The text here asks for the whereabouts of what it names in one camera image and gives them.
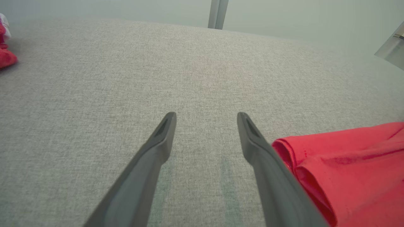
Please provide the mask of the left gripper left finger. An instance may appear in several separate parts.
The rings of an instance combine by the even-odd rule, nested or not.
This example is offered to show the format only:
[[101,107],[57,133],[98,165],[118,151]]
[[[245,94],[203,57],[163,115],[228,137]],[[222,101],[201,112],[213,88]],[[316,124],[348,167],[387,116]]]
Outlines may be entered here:
[[167,113],[111,186],[85,227],[146,227],[161,166],[168,160],[176,113]]

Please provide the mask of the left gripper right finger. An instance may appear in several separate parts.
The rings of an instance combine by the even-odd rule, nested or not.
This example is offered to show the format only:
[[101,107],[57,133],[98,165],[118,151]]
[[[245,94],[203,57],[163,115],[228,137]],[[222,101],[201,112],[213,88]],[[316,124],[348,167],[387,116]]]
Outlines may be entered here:
[[237,125],[244,158],[254,169],[266,226],[329,226],[247,113],[238,113]]

